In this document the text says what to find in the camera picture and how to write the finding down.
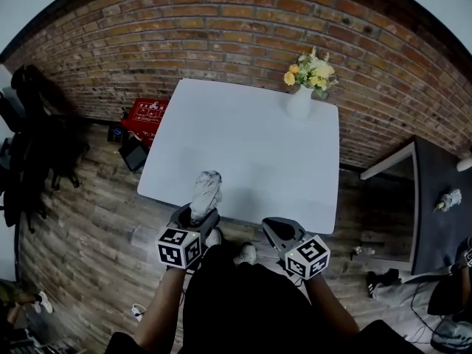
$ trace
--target table leg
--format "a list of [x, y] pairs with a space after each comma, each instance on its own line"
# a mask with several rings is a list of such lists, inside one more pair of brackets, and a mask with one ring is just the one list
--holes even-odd
[[399, 150], [397, 153], [394, 153], [387, 159], [379, 162], [373, 167], [369, 168], [361, 174], [361, 180], [367, 180], [380, 172], [383, 172], [393, 165], [401, 162], [406, 159], [408, 156], [412, 156], [413, 159], [413, 172], [414, 172], [414, 223], [413, 223], [413, 237], [412, 237], [412, 248], [410, 250], [409, 261], [397, 261], [397, 260], [388, 260], [382, 257], [375, 256], [366, 256], [366, 255], [356, 255], [354, 260], [361, 261], [363, 263], [368, 263], [375, 267], [381, 268], [396, 268], [401, 271], [412, 272], [414, 256], [416, 254], [416, 240], [418, 233], [418, 221], [419, 221], [419, 208], [420, 208], [420, 190], [418, 183], [418, 168], [417, 168], [417, 156], [416, 148], [414, 142], [410, 143], [406, 147]]

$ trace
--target white vase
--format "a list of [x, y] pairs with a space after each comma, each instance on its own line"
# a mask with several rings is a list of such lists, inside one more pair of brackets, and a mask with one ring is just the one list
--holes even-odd
[[313, 89], [300, 86], [300, 89], [291, 94], [287, 100], [287, 113], [292, 118], [306, 118], [311, 111], [311, 94]]
[[469, 169], [472, 167], [472, 158], [468, 157], [466, 159], [463, 159], [459, 163], [457, 163], [457, 171], [458, 172], [463, 172], [464, 170]]

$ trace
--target red box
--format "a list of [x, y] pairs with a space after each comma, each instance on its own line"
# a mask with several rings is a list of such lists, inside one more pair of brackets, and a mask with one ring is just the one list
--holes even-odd
[[169, 101], [136, 98], [128, 118], [121, 123], [150, 148], [168, 105]]

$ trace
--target white table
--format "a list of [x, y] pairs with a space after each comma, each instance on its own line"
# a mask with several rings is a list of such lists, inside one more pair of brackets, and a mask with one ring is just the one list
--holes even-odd
[[203, 170], [223, 179], [218, 211], [260, 223], [268, 216], [306, 230], [334, 230], [339, 121], [334, 105], [313, 101], [310, 116], [290, 118], [288, 95], [206, 80], [181, 80], [150, 149], [138, 193], [182, 206]]

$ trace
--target dark table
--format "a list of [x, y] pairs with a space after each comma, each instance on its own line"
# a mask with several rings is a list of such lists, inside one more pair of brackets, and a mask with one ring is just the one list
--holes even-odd
[[[377, 265], [422, 274], [454, 263], [457, 246], [472, 236], [472, 169], [458, 172], [459, 159], [430, 143], [415, 137], [414, 140], [388, 159], [361, 174], [368, 179], [394, 164], [413, 156], [415, 208], [413, 242], [409, 261], [364, 257]], [[460, 189], [462, 203], [448, 212], [433, 211], [440, 196]]]

